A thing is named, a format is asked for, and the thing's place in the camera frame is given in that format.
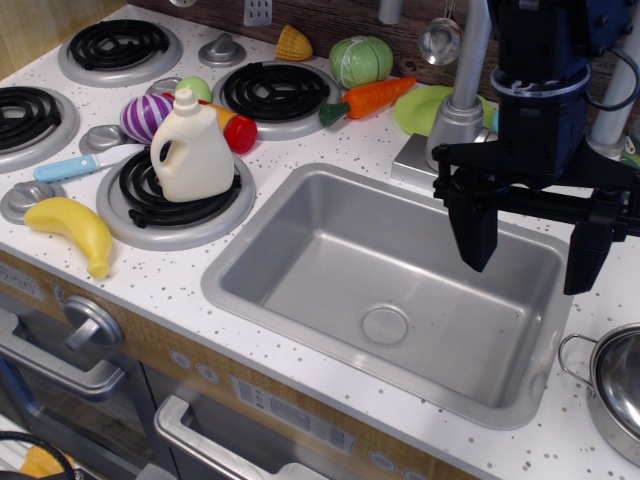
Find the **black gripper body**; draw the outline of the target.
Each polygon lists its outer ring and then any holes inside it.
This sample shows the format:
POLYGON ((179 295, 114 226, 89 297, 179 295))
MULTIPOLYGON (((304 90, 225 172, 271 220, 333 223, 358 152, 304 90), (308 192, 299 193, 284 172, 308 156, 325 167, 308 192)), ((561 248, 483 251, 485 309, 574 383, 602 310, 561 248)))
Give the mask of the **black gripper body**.
POLYGON ((450 211, 460 200, 471 211, 587 215, 613 202, 617 215, 638 214, 638 171, 586 141, 589 69, 545 82, 495 69, 491 82, 501 99, 497 140, 432 150, 439 164, 435 195, 450 211))

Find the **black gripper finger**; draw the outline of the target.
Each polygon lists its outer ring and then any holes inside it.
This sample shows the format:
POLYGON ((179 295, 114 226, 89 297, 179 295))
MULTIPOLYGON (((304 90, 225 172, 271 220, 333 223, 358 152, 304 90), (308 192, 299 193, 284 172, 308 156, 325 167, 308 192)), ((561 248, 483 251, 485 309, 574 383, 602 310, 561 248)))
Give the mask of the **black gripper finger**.
POLYGON ((619 218, 622 201, 617 197, 595 198, 592 208, 574 226, 567 261, 564 293, 589 292, 614 242, 626 239, 627 225, 619 218))
POLYGON ((497 246, 497 183, 480 174, 455 172, 446 206, 461 259, 482 272, 497 246))

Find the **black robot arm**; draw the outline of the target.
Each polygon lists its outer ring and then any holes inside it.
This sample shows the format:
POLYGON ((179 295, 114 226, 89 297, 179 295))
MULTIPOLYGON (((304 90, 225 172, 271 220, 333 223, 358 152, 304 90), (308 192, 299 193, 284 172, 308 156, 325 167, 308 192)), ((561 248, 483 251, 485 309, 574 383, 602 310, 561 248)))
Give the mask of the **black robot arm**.
POLYGON ((564 291, 590 290, 610 247, 639 232, 639 171, 587 140, 590 62, 632 30, 629 1, 482 1, 499 63, 498 137, 480 143, 442 122, 428 154, 434 194, 449 211, 462 260, 482 271, 497 245, 499 211, 573 226, 564 291))

